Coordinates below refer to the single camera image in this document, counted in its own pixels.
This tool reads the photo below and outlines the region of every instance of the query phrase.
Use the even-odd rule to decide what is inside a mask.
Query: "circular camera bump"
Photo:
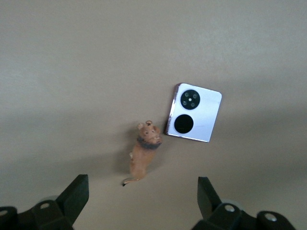
[[[195,90],[185,91],[180,98],[180,102],[185,109],[195,109],[201,101],[201,97]]]

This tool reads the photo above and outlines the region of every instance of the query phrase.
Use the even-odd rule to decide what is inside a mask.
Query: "lion head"
[[[154,126],[152,121],[146,121],[145,124],[139,123],[138,129],[138,142],[143,148],[154,150],[161,145],[162,139],[160,136],[160,129]]]

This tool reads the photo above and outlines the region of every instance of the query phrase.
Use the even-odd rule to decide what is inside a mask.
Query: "plastic figurine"
[[[139,136],[137,142],[130,153],[130,173],[133,178],[123,181],[126,184],[143,179],[146,176],[146,168],[153,160],[156,149],[162,144],[160,129],[154,126],[152,121],[139,123]]]

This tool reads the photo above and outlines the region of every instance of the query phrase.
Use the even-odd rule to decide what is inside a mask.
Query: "smartphone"
[[[178,84],[166,134],[209,142],[221,100],[220,92],[186,83]]]

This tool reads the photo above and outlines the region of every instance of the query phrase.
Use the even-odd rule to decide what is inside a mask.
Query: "lion figurine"
[[[138,124],[139,136],[130,153],[130,173],[133,178],[127,178],[122,185],[139,181],[146,176],[146,168],[153,160],[156,149],[162,144],[160,129],[152,121]]]

